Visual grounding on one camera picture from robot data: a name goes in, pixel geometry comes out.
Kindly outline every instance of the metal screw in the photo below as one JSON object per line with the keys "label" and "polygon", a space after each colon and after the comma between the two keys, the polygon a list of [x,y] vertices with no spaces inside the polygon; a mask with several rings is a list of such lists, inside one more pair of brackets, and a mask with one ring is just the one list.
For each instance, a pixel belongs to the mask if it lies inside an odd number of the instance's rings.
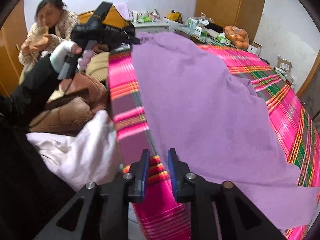
{"label": "metal screw", "polygon": [[90,181],[90,182],[88,182],[87,184],[85,184],[85,187],[87,188],[87,189],[92,189],[92,188],[94,188],[96,186],[96,184],[94,183],[94,182],[92,182],[92,181]]}
{"label": "metal screw", "polygon": [[123,178],[124,179],[132,179],[132,174],[131,173],[125,173],[125,174],[123,174]]}
{"label": "metal screw", "polygon": [[233,187],[233,183],[231,181],[225,181],[222,185],[225,188],[232,188]]}
{"label": "metal screw", "polygon": [[189,172],[186,175],[187,179],[194,179],[196,177],[196,175],[193,172]]}

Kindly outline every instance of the gloved hand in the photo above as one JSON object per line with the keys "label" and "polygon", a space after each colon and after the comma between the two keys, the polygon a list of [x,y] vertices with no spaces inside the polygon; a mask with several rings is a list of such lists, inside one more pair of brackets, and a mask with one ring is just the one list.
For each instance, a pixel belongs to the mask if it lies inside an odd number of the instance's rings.
{"label": "gloved hand", "polygon": [[[59,74],[69,53],[80,54],[82,49],[73,41],[63,41],[50,55],[50,62],[53,69]],[[78,59],[78,69],[83,71],[94,56],[93,49],[85,50],[82,57]]]}

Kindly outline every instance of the plaid bedspread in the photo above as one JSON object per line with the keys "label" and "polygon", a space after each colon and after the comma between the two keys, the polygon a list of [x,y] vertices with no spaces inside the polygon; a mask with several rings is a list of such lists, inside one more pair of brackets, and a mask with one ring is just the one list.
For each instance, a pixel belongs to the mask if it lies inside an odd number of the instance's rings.
{"label": "plaid bedspread", "polygon": [[[320,186],[319,136],[293,90],[254,54],[229,47],[199,47],[221,58],[231,74],[251,80],[258,96],[266,101],[271,126],[288,163],[300,168],[297,185]],[[145,201],[134,205],[144,235],[156,240],[188,239],[189,218],[184,206],[174,201],[169,174],[157,155],[129,52],[110,56],[109,87],[117,139],[125,160],[128,164],[138,161],[144,148],[153,155]],[[294,203],[294,196],[288,201]],[[288,229],[286,237],[300,240],[307,229],[308,225]]]}

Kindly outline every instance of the headboard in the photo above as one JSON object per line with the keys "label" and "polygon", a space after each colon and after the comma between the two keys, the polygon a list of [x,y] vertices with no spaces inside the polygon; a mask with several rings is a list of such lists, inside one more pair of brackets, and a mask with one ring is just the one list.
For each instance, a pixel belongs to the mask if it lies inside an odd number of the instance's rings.
{"label": "headboard", "polygon": [[[81,23],[86,23],[87,20],[91,17],[94,10],[80,13],[79,19]],[[129,25],[129,22],[122,18],[122,16],[118,13],[117,9],[112,6],[106,19],[103,21],[104,24],[112,25],[118,28],[123,28]]]}

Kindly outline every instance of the lavender towel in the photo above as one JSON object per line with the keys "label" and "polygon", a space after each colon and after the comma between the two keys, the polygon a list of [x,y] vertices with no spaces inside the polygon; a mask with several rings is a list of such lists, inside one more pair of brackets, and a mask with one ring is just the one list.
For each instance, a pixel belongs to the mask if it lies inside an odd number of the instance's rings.
{"label": "lavender towel", "polygon": [[319,188],[297,187],[265,101],[218,57],[173,33],[139,33],[132,58],[156,150],[208,181],[234,182],[279,229],[308,224]]}

